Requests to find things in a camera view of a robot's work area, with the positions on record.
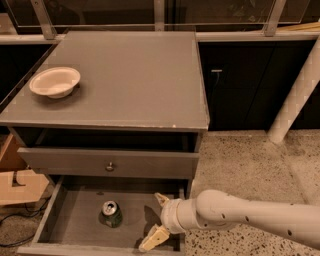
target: drawer handle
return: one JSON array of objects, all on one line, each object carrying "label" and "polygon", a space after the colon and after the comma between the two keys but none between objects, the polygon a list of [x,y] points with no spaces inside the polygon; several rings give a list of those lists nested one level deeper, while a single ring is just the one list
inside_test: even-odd
[{"label": "drawer handle", "polygon": [[113,165],[112,162],[110,162],[110,163],[106,166],[106,171],[108,171],[108,172],[114,171],[114,165]]}]

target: black wire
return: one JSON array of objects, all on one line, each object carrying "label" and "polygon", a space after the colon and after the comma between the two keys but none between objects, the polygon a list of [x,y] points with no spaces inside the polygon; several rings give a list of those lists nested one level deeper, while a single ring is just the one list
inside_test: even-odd
[{"label": "black wire", "polygon": [[[46,199],[46,201],[42,204],[42,206],[38,209],[38,210],[35,210],[35,211],[32,211],[32,210],[29,210],[28,207],[27,207],[27,204],[24,204],[24,207],[26,209],[27,212],[29,213],[33,213],[33,214],[30,214],[30,215],[24,215],[24,214],[21,214],[21,213],[13,213],[13,214],[10,214],[6,217],[4,217],[2,220],[0,220],[0,226],[1,224],[8,218],[11,218],[11,217],[15,217],[15,216],[19,216],[19,217],[23,217],[23,218],[33,218],[33,217],[36,217],[38,214],[40,214],[43,210],[45,210],[46,208],[45,205],[49,202],[50,200],[50,197]],[[14,242],[14,243],[10,243],[10,244],[1,244],[0,243],[0,247],[4,247],[4,248],[11,248],[11,247],[16,247],[16,246],[20,246],[20,245],[23,245],[27,242],[29,242],[33,237],[34,237],[35,234],[33,234],[32,236],[30,237],[27,237],[23,240],[20,240],[18,242]]]}]

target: soda can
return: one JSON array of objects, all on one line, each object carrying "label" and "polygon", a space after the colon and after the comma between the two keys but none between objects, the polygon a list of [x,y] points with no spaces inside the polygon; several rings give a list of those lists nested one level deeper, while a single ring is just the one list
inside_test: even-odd
[{"label": "soda can", "polygon": [[122,213],[119,205],[114,201],[107,201],[103,204],[101,213],[103,222],[111,228],[117,228],[122,222]]}]

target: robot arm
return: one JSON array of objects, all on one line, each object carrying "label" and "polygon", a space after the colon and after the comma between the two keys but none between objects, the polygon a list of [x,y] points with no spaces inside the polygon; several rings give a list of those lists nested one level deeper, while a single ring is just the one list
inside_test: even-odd
[{"label": "robot arm", "polygon": [[155,226],[142,241],[148,251],[189,229],[227,229],[247,224],[320,250],[320,207],[240,199],[217,190],[205,190],[195,199],[169,200],[156,194],[163,207],[162,226]]}]

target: speckled floor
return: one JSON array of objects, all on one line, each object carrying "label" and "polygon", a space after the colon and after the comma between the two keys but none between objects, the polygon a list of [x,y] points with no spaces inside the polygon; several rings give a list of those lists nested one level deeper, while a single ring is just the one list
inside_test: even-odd
[{"label": "speckled floor", "polygon": [[[290,131],[281,145],[270,142],[264,131],[206,134],[191,196],[209,188],[251,200],[320,206],[320,130]],[[7,210],[0,207],[0,218]],[[10,235],[17,234],[10,239],[33,232],[36,221],[6,223],[16,231]],[[1,241],[9,240],[1,233]],[[1,256],[14,252],[0,248]],[[229,231],[189,231],[186,255],[320,256],[320,251],[237,225]]]}]

